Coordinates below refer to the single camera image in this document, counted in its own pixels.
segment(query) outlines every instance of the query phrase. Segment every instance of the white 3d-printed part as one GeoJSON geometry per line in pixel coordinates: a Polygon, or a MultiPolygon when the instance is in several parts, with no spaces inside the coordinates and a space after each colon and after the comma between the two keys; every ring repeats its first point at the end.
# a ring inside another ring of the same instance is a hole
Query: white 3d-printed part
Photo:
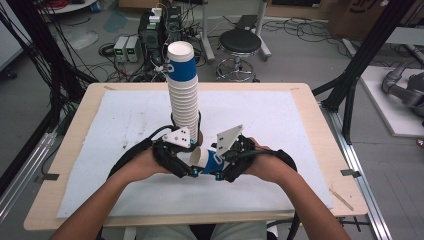
{"type": "Polygon", "coordinates": [[[238,125],[227,131],[218,133],[216,140],[216,156],[222,156],[222,154],[227,152],[242,131],[243,125],[238,125]]]}
{"type": "Polygon", "coordinates": [[[169,142],[180,147],[190,148],[190,129],[180,128],[162,137],[164,142],[169,142]]]}

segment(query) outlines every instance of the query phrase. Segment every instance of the stack of paper cups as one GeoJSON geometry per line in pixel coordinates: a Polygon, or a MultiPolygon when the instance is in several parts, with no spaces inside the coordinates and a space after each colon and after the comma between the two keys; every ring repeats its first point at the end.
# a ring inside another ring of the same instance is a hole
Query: stack of paper cups
{"type": "Polygon", "coordinates": [[[188,127],[190,138],[197,143],[199,109],[197,106],[197,72],[193,46],[173,42],[168,46],[168,89],[172,117],[178,127],[188,127]]]}

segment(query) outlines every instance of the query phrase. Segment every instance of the wooden table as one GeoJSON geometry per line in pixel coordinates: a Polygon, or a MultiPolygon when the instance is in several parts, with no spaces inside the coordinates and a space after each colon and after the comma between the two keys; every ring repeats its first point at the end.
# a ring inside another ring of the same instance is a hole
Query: wooden table
{"type": "MultiPolygon", "coordinates": [[[[63,219],[57,219],[72,166],[81,151],[84,138],[109,90],[166,90],[166,83],[94,83],[91,84],[63,139],[49,173],[60,174],[57,181],[44,181],[24,222],[27,230],[57,229],[63,219]]],[[[330,188],[335,216],[358,216],[367,213],[365,200],[351,176],[339,147],[316,103],[308,85],[302,83],[199,83],[199,91],[290,91],[302,118],[305,131],[317,158],[327,186],[330,188]]],[[[231,213],[178,216],[109,217],[105,226],[144,226],[191,223],[243,222],[288,219],[292,213],[231,213]]]]}

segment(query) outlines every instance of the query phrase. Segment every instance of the metal rail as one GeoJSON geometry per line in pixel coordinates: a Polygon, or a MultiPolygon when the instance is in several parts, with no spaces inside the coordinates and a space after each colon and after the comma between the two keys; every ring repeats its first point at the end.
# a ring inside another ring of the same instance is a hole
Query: metal rail
{"type": "Polygon", "coordinates": [[[377,201],[371,191],[371,188],[368,184],[368,181],[365,177],[365,173],[362,170],[361,163],[359,162],[358,156],[353,149],[353,146],[350,145],[342,134],[342,123],[338,113],[333,113],[327,109],[322,109],[323,113],[328,116],[331,120],[329,122],[330,127],[334,129],[336,139],[338,140],[339,146],[344,154],[345,160],[353,171],[358,171],[361,176],[355,178],[356,183],[365,198],[365,201],[368,206],[368,218],[373,228],[375,237],[379,240],[390,240],[392,239],[389,229],[384,221],[383,215],[381,214],[380,208],[378,207],[377,201]]]}

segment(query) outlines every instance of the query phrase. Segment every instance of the person's left hand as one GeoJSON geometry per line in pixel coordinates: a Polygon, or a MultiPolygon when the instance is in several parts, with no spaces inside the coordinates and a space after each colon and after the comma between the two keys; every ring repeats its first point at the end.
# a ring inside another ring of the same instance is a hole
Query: person's left hand
{"type": "Polygon", "coordinates": [[[130,162],[125,164],[117,173],[125,178],[128,183],[140,181],[156,173],[170,173],[160,166],[153,157],[153,148],[139,153],[130,162]]]}

